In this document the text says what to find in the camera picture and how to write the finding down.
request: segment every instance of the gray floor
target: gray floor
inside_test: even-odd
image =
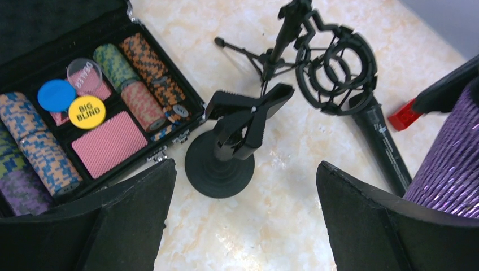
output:
[[[479,0],[401,0],[466,59],[479,54]]]

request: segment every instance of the purple mesh fabric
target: purple mesh fabric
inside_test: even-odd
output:
[[[479,218],[479,107],[469,84],[409,186],[404,199]]]

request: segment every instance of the marble tabletop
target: marble tabletop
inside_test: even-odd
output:
[[[259,95],[259,77],[248,60],[216,47],[213,39],[222,36],[262,53],[275,44],[282,23],[277,14],[286,0],[132,3],[134,14],[206,102],[219,89]],[[398,0],[313,0],[313,6],[326,22],[356,29],[373,48],[378,64],[375,97],[386,116],[465,62]],[[284,56],[294,60],[295,52],[289,49]],[[270,86],[278,82],[297,88],[294,72]],[[402,132],[389,127],[411,175],[444,119],[431,114]],[[316,190],[318,164],[328,161],[389,191],[352,119],[313,109],[296,90],[267,122],[251,183],[222,200],[196,192],[184,171],[189,144],[213,126],[213,121],[205,123],[186,143],[168,150],[176,162],[177,181],[155,270],[335,270]]]

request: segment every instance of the blue button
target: blue button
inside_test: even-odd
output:
[[[38,91],[38,103],[46,111],[67,111],[76,98],[75,88],[69,82],[55,79],[45,83]]]

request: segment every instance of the yellow button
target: yellow button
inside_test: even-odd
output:
[[[94,96],[76,98],[68,109],[68,117],[80,129],[93,129],[103,123],[106,108],[102,100]]]

